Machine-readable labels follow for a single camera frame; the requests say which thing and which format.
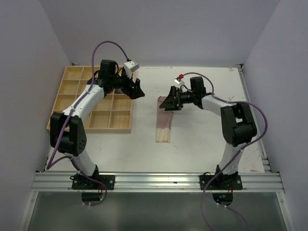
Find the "pink underwear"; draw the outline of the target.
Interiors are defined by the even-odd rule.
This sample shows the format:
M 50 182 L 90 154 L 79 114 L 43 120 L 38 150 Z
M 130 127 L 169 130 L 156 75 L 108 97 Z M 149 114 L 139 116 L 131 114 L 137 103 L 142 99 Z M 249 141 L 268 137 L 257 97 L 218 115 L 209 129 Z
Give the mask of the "pink underwear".
M 170 142 L 171 124 L 173 119 L 172 111 L 165 111 L 159 108 L 161 103 L 166 99 L 166 96 L 159 96 L 157 99 L 157 114 L 156 114 L 156 142 Z

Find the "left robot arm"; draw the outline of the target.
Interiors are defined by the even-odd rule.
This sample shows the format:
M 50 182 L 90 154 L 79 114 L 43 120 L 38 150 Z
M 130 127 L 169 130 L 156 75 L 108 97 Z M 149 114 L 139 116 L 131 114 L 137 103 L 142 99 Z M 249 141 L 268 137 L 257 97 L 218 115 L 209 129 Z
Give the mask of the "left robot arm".
M 114 90 L 121 90 L 131 100 L 144 97 L 140 80 L 133 74 L 139 69 L 136 61 L 128 59 L 122 67 L 114 60 L 102 60 L 99 69 L 91 66 L 91 77 L 80 95 L 60 113 L 50 117 L 50 144 L 53 153 L 47 169 L 55 165 L 57 152 L 69 158 L 78 174 L 84 175 L 83 183 L 89 189 L 99 186 L 97 166 L 86 151 L 85 121 L 97 104 Z

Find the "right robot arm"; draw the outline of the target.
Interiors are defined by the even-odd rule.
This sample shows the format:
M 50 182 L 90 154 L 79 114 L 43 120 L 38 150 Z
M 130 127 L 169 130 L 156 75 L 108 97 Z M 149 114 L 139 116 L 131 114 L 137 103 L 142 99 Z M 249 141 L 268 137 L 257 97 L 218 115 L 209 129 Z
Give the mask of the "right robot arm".
M 222 135 L 226 142 L 224 153 L 216 168 L 215 185 L 225 189 L 238 174 L 244 146 L 257 135 L 250 106 L 246 103 L 226 103 L 206 91 L 202 77 L 190 78 L 191 89 L 183 91 L 172 86 L 167 98 L 159 105 L 165 111 L 179 111 L 184 104 L 194 104 L 221 119 Z

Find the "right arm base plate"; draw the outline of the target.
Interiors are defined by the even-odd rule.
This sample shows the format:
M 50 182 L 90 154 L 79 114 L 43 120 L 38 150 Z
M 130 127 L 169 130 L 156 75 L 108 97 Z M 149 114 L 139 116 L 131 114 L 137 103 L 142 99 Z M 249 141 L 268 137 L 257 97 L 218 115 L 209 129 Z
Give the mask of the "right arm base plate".
M 199 175 L 200 189 L 203 190 L 206 185 L 211 181 L 214 175 L 204 173 Z M 209 183 L 206 190 L 242 190 L 242 179 L 238 172 L 226 175 L 220 174 L 213 181 Z

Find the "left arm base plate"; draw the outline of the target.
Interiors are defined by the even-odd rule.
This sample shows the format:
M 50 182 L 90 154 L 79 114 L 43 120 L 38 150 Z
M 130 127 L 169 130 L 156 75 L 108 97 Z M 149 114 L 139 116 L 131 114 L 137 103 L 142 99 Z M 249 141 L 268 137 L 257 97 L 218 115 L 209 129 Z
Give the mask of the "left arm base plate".
M 70 177 L 72 181 L 72 189 L 73 190 L 98 190 L 98 189 L 106 189 L 113 190 L 116 182 L 115 175 L 98 175 L 93 180 L 89 180 L 86 177 L 75 174 Z

